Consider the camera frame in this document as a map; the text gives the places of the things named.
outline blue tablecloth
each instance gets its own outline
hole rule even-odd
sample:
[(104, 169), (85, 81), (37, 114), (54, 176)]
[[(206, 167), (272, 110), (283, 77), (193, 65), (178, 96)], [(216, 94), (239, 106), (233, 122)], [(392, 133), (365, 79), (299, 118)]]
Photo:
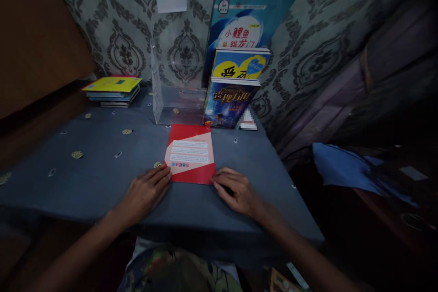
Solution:
[[(78, 221), (93, 222), (104, 216), (121, 200), (136, 175), (155, 162), (163, 162), (171, 128), (155, 124), (152, 106), (147, 106), (152, 102), (149, 91), (143, 89), (128, 109), (90, 107), (55, 131), (10, 170), (10, 179), (0, 187), (0, 204)], [(125, 135), (125, 129), (133, 132)], [(262, 128), (212, 129), (211, 134), (216, 168), (228, 166), (245, 174), (254, 189), (275, 205), (301, 235), (316, 245), (323, 242)], [(81, 151), (83, 158), (73, 158), (74, 151)], [(49, 177), (54, 168), (54, 175)], [(142, 223), (146, 227), (143, 233), (162, 239), (178, 240), (175, 231), (190, 231), (188, 240), (205, 233), (208, 240), (194, 244), (205, 246), (205, 250), (222, 250), (209, 255), (229, 261), (251, 262), (279, 254), (261, 228), (231, 210), (213, 186), (172, 183), (166, 197)], [(231, 246), (238, 259), (229, 255), (227, 249)], [(256, 249), (245, 251), (247, 247)]]

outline hand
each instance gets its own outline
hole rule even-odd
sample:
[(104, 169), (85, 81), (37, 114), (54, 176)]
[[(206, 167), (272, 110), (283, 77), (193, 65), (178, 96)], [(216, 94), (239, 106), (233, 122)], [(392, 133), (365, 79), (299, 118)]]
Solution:
[(161, 165), (135, 178), (121, 202), (111, 210), (124, 228), (140, 222), (156, 206), (169, 189), (170, 168)]
[[(269, 213), (270, 204), (252, 189), (248, 178), (237, 171), (224, 167), (214, 174), (211, 182), (218, 190), (219, 196), (234, 211), (257, 222), (260, 222)], [(231, 189), (232, 195), (227, 193), (224, 186)]]

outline heart graphic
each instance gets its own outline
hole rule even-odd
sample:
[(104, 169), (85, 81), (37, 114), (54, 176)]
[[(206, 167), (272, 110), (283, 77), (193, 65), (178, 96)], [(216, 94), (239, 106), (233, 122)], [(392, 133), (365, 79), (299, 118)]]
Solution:
[(248, 68), (246, 69), (246, 74), (256, 74), (263, 69), (263, 64), (259, 62), (258, 59), (253, 59), (248, 63)]

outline wallpaper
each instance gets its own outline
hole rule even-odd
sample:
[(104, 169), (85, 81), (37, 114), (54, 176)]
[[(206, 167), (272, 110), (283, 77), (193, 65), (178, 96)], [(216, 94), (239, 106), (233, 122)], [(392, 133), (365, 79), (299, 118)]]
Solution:
[[(200, 86), (213, 0), (188, 0), (186, 12), (171, 14), (158, 14), (156, 0), (65, 2), (102, 75), (124, 73), (149, 80), (153, 40), (166, 84)], [(400, 2), (295, 1), (270, 43), (272, 56), (253, 100), (271, 140), (281, 137), (305, 102), (358, 53)]]

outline red card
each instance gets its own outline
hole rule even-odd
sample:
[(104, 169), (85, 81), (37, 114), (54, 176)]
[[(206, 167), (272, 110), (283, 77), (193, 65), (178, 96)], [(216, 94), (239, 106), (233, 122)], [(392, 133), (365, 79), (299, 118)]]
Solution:
[(211, 185), (216, 168), (210, 127), (172, 125), (164, 163), (171, 168), (171, 181)]

